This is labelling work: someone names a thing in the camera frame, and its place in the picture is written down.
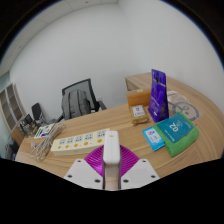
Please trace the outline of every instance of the white power strip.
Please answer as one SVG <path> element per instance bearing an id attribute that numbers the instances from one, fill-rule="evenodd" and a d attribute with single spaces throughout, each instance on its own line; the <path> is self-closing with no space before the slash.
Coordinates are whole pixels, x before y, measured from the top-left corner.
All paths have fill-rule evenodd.
<path id="1" fill-rule="evenodd" d="M 76 155 L 90 153 L 104 145 L 105 133 L 109 128 L 54 140 L 51 151 L 57 155 Z"/>

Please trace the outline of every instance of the office chair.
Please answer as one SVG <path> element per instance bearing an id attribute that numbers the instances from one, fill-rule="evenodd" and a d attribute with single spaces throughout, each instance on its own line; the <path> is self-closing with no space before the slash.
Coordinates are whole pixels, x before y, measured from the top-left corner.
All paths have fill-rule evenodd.
<path id="1" fill-rule="evenodd" d="M 40 124 L 41 125 L 43 125 L 43 124 L 48 125 L 48 124 L 52 124 L 52 123 L 57 122 L 56 119 L 52 119 L 48 123 L 44 120 L 44 118 L 43 118 L 43 112 L 41 110 L 41 107 L 40 107 L 40 104 L 39 103 L 34 104 L 31 107 L 31 109 L 32 109 L 32 113 L 33 113 L 34 120 L 40 121 Z"/>
<path id="2" fill-rule="evenodd" d="M 93 92 L 92 84 L 91 84 L 91 79 L 85 79 L 65 87 L 64 89 L 62 89 L 62 96 L 64 96 L 66 93 L 69 93 L 78 89 L 86 92 L 86 96 L 90 103 L 90 108 L 92 111 L 98 112 L 99 108 L 101 108 L 102 110 L 107 109 L 102 101 L 96 100 L 95 94 Z M 64 119 L 63 114 L 57 119 L 57 122 L 61 121 L 62 119 Z"/>
<path id="3" fill-rule="evenodd" d="M 13 139 L 9 139 L 5 145 L 5 159 L 15 161 L 19 145 Z"/>

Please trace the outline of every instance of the white wall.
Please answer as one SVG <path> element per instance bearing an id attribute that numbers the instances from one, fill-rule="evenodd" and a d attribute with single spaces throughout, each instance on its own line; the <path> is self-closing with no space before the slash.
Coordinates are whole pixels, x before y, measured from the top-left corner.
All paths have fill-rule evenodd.
<path id="1" fill-rule="evenodd" d="M 10 85 L 9 74 L 0 77 L 0 92 Z M 5 145 L 8 141 L 9 133 L 5 127 L 2 116 L 0 115 L 0 156 L 5 158 Z"/>
<path id="2" fill-rule="evenodd" d="M 158 0 L 119 0 L 142 73 L 161 70 L 203 93 L 224 113 L 224 73 L 209 40 L 189 18 Z"/>
<path id="3" fill-rule="evenodd" d="M 42 30 L 10 71 L 27 113 L 39 102 L 61 114 L 61 89 L 91 78 L 108 108 L 126 103 L 124 77 L 158 69 L 210 98 L 224 113 L 224 74 L 213 47 L 178 10 L 158 0 L 85 8 Z"/>
<path id="4" fill-rule="evenodd" d="M 46 119 L 62 113 L 61 90 L 91 78 L 96 97 L 110 108 L 126 103 L 124 77 L 139 66 L 126 20 L 116 4 L 78 10 L 44 28 L 10 70 L 27 113 L 36 102 Z"/>

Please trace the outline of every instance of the wooden desk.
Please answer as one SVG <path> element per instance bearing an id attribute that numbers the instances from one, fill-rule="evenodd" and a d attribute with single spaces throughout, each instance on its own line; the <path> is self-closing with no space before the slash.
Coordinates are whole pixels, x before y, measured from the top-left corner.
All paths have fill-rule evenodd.
<path id="1" fill-rule="evenodd" d="M 126 77 L 128 89 L 151 86 L 151 74 Z M 139 158 L 148 159 L 160 178 L 172 174 L 192 164 L 219 159 L 224 148 L 224 116 L 221 111 L 205 96 L 196 90 L 174 79 L 167 77 L 168 90 L 177 91 L 189 98 L 203 112 L 195 125 L 199 130 L 198 139 L 182 153 L 170 157 L 165 147 L 153 151 L 142 134 L 142 130 L 153 125 L 153 122 L 133 126 L 128 105 L 99 111 L 94 114 L 64 121 L 66 129 L 57 137 L 65 138 L 79 134 L 110 128 L 119 132 L 120 144 L 132 150 Z M 16 161 L 37 166 L 59 177 L 64 177 L 77 158 L 85 158 L 87 154 L 72 156 L 55 156 L 49 152 L 43 161 L 30 158 L 31 141 L 42 140 L 25 138 L 18 151 Z M 108 179 L 108 188 L 114 189 L 114 180 Z"/>

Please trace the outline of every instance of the orange box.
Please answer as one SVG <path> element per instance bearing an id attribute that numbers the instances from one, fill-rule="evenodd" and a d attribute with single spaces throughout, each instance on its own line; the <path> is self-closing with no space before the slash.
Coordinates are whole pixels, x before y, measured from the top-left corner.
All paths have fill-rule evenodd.
<path id="1" fill-rule="evenodd" d="M 149 106 L 151 89 L 135 89 L 126 92 L 128 105 L 130 107 L 136 105 L 143 105 L 144 107 Z"/>

